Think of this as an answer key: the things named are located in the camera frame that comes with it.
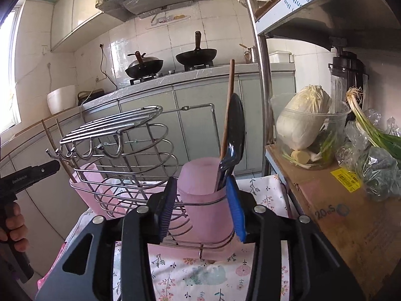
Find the left hand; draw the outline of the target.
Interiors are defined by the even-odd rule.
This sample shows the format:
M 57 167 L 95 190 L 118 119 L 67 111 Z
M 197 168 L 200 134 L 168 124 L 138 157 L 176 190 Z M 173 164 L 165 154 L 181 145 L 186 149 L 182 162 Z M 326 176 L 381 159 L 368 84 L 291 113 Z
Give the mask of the left hand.
M 13 203 L 13 215 L 9 215 L 6 219 L 6 226 L 10 231 L 10 238 L 14 242 L 14 247 L 18 252 L 25 252 L 29 248 L 27 239 L 28 228 L 25 225 L 25 218 L 21 214 L 18 203 Z

